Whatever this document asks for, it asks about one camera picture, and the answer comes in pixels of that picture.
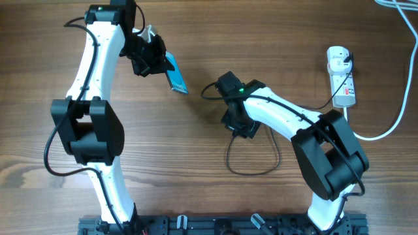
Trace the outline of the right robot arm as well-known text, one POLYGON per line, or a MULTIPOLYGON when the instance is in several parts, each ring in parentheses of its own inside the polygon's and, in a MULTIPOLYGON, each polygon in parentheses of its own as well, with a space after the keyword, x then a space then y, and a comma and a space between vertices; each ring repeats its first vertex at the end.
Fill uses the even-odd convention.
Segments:
POLYGON ((233 136, 253 138, 260 124, 288 139, 300 171, 313 192, 308 218, 322 232, 336 229, 351 196, 365 193, 361 176, 369 162, 345 117, 301 108, 277 96, 266 84, 242 83, 232 72, 214 83, 228 109, 222 117, 233 136), (358 185, 361 190, 354 193, 358 185))

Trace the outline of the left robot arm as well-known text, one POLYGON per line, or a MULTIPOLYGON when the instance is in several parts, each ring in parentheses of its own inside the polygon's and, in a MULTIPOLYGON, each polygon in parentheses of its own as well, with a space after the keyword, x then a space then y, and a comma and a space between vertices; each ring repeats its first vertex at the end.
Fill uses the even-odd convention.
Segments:
POLYGON ((146 230, 125 186, 121 170, 125 132, 110 105, 118 59, 128 58, 137 76, 164 74, 171 90, 188 92, 157 29, 135 28, 135 17, 141 13, 135 1, 111 1, 92 5, 82 17, 67 22, 67 27, 86 32, 86 45, 71 88, 50 107, 55 123, 51 135, 60 137, 65 152, 88 174, 99 199, 101 215, 81 219, 80 234, 143 234, 146 230))

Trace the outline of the blue screen smartphone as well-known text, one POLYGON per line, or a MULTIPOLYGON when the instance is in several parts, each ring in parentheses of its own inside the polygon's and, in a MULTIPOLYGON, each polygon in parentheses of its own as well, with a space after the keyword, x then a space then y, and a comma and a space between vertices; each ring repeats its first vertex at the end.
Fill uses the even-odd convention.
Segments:
POLYGON ((181 75, 180 69, 175 60, 174 55, 170 53, 169 51, 166 51, 166 58, 174 66, 174 70, 168 70, 166 72, 167 80, 169 81, 171 90, 187 95, 188 94, 187 86, 181 75))

